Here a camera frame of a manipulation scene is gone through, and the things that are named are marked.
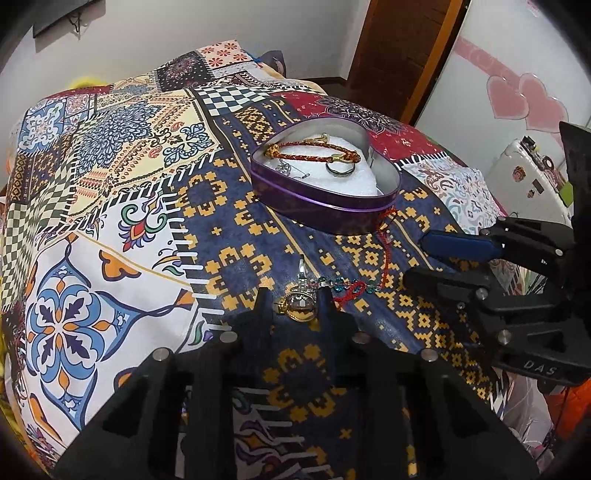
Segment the colourful patchwork bed cover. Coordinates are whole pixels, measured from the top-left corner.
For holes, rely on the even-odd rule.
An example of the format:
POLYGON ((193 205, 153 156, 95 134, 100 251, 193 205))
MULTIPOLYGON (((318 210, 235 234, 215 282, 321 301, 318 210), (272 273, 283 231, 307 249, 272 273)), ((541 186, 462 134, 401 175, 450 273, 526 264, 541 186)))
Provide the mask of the colourful patchwork bed cover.
POLYGON ((411 267, 444 269, 420 247, 427 231, 474 233, 499 212, 481 172, 417 129, 281 78, 231 40, 45 97, 10 147, 1 407, 43 472, 150 352, 214 341, 260 287, 293 286, 301 255, 363 327, 401 351, 439 350, 503 409, 500 382, 402 283, 411 267), (317 118, 363 126, 400 171, 384 232, 331 235, 253 191, 256 149, 317 118))

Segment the small silver earring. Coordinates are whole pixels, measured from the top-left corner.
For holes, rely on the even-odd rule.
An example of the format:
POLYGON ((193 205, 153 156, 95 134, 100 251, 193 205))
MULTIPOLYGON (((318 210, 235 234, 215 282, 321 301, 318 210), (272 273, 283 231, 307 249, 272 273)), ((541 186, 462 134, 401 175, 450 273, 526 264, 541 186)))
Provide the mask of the small silver earring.
POLYGON ((289 162, 283 159, 277 160, 276 172, 288 178, 301 180, 307 179, 308 176, 310 176, 308 172, 304 172, 303 170, 298 169, 297 167, 291 165, 289 162))

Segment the dark bag behind bed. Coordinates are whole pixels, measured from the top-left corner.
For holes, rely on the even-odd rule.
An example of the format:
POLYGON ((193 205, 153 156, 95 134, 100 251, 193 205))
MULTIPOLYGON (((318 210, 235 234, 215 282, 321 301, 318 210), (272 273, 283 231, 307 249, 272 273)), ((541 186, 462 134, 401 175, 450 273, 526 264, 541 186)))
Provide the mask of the dark bag behind bed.
POLYGON ((257 62, 266 64, 270 69, 276 71, 277 74, 287 78, 287 65, 284 62, 283 52, 280 50, 270 50, 257 58, 257 62))

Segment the yellow plush toy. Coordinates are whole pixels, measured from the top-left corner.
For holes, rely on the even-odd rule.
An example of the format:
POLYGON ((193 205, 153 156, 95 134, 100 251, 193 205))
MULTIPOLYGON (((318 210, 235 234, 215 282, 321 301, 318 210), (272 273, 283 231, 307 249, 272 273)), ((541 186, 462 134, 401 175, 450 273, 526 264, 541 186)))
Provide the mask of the yellow plush toy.
POLYGON ((95 87, 104 87, 107 86, 107 83, 91 77, 91 76, 84 76, 74 79, 70 82, 68 88, 69 89, 84 89, 84 88, 95 88, 95 87))

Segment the small black wall monitor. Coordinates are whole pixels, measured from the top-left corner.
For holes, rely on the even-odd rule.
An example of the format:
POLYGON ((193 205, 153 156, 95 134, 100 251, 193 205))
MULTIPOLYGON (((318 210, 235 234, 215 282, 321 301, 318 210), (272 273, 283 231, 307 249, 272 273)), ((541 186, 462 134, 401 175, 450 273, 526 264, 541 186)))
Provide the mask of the small black wall monitor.
POLYGON ((66 19, 78 34, 81 30, 82 12, 95 3, 96 0, 41 1, 34 14, 32 36, 37 38, 63 19, 66 19))

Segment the silver gold pendant charm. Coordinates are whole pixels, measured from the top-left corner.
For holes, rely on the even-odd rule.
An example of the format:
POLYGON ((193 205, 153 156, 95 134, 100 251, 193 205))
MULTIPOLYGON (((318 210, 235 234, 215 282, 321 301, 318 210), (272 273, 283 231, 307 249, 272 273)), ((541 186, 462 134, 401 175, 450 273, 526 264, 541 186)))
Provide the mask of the silver gold pendant charm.
POLYGON ((297 323, 310 323, 318 314, 318 282, 308 269, 304 255, 298 259, 295 283, 288 287, 273 309, 280 316, 287 316, 297 323))

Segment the white suitcase with stickers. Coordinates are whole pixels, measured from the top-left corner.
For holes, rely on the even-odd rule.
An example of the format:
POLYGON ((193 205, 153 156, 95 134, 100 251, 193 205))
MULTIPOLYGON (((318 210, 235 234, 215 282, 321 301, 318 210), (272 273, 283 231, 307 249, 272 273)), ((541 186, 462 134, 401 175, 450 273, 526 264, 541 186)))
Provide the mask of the white suitcase with stickers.
POLYGON ((572 214, 559 194, 566 182, 531 137, 512 141, 485 181, 508 216, 571 226, 572 214))

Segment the purple heart-shaped tin box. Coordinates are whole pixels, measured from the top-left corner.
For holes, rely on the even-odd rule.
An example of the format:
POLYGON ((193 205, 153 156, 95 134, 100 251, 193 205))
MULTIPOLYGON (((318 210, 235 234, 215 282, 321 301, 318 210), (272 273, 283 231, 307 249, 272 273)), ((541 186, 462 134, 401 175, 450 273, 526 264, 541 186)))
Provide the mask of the purple heart-shaped tin box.
POLYGON ((376 150, 370 132, 338 118, 304 120, 259 146, 250 160, 252 188, 267 207, 325 233, 377 230, 394 206, 401 173, 376 150), (307 179, 276 172, 283 159, 307 179))

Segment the dark wooden door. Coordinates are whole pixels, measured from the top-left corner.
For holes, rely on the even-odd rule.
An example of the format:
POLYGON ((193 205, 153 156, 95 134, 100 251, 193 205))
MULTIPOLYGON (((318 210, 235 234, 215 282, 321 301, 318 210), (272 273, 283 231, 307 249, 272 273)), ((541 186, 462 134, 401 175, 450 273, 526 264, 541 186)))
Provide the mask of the dark wooden door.
POLYGON ((353 102, 414 123, 468 6, 451 0, 370 2, 349 71, 353 102))

